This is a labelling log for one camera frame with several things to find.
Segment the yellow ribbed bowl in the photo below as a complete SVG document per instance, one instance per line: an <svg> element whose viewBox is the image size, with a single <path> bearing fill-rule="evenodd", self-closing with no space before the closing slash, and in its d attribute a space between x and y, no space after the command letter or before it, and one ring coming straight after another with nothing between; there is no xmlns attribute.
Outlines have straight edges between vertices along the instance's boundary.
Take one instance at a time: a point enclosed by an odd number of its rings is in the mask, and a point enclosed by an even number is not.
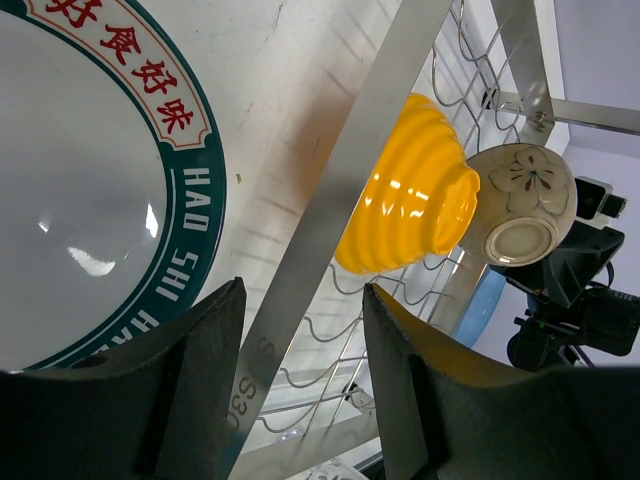
<svg viewBox="0 0 640 480"><path fill-rule="evenodd" d="M478 173L435 102L412 93L340 239L335 259L359 275L451 252L477 207Z"/></svg>

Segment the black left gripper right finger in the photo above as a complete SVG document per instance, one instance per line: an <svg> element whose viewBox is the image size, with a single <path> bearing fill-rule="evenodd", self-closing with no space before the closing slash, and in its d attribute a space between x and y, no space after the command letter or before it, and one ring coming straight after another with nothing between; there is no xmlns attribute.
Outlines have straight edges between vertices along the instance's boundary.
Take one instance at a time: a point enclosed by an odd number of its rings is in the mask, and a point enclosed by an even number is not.
<svg viewBox="0 0 640 480"><path fill-rule="evenodd" d="M376 284L367 357L390 479L635 479L639 372L532 373L458 343Z"/></svg>

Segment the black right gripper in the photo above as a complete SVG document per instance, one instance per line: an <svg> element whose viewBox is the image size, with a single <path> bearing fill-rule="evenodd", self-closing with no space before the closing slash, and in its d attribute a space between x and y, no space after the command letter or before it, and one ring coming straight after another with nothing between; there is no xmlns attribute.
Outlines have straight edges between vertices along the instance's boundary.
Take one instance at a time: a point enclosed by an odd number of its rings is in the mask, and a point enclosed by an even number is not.
<svg viewBox="0 0 640 480"><path fill-rule="evenodd" d="M612 258L625 234L576 221L561 244L522 267L493 266L527 295L520 327L507 343L511 364L522 370L573 365L582 346L628 355L639 331L639 298L611 287Z"/></svg>

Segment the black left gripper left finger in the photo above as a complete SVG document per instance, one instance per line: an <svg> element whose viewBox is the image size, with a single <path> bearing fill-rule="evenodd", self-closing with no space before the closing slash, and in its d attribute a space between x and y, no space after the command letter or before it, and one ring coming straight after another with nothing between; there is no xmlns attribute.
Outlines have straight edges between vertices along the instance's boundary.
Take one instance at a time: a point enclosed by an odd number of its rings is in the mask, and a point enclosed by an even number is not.
<svg viewBox="0 0 640 480"><path fill-rule="evenodd" d="M246 306L235 278L69 368L1 376L5 479L212 479Z"/></svg>

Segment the black bowl floral outside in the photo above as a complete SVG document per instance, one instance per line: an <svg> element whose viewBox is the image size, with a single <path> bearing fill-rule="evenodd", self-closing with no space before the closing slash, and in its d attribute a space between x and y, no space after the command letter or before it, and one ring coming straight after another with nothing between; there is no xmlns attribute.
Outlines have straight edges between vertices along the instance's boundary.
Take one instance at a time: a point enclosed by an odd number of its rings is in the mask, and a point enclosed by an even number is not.
<svg viewBox="0 0 640 480"><path fill-rule="evenodd" d="M549 255L577 215L577 187L554 151L529 143L495 146L468 159L481 187L459 246L486 264L520 267Z"/></svg>

